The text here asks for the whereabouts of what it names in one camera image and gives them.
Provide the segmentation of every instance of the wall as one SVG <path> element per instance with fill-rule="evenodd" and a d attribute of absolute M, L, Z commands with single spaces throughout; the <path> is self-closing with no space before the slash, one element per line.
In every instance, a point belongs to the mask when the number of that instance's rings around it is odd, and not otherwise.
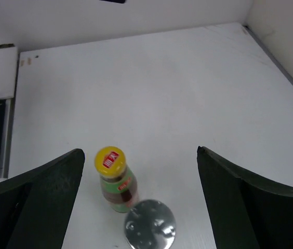
<path fill-rule="evenodd" d="M 252 0 L 0 0 L 0 43 L 21 51 L 227 22 Z"/>
<path fill-rule="evenodd" d="M 293 0 L 254 0 L 247 23 L 293 77 Z"/>

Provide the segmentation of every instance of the white table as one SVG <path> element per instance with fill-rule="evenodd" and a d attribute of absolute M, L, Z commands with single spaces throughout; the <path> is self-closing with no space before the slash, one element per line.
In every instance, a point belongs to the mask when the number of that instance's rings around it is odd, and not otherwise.
<path fill-rule="evenodd" d="M 142 199 L 167 204 L 173 249 L 215 248 L 197 171 L 207 146 L 293 186 L 293 86 L 238 23 L 24 52 L 9 177 L 86 154 L 63 248 L 128 248 L 94 156 L 120 147 Z"/>

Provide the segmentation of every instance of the glass jar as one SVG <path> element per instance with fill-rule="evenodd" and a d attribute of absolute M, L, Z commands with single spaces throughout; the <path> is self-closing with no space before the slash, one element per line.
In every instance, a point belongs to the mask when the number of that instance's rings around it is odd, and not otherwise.
<path fill-rule="evenodd" d="M 128 212 L 138 202 L 138 193 L 136 178 L 123 151 L 113 146 L 102 148 L 95 157 L 95 167 L 105 199 L 115 211 Z"/>

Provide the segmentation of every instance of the gray metal strip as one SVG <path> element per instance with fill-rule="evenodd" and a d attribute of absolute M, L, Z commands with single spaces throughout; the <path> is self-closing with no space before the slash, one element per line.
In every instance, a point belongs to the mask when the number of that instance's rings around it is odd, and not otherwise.
<path fill-rule="evenodd" d="M 283 66 L 278 62 L 278 60 L 271 54 L 268 48 L 263 44 L 263 42 L 257 37 L 256 34 L 250 29 L 249 26 L 244 26 L 247 32 L 252 36 L 252 38 L 256 41 L 256 43 L 263 49 L 263 51 L 269 56 L 272 62 L 278 67 L 278 69 L 282 72 L 282 74 L 288 79 L 288 81 L 293 86 L 293 77 L 283 68 Z"/>

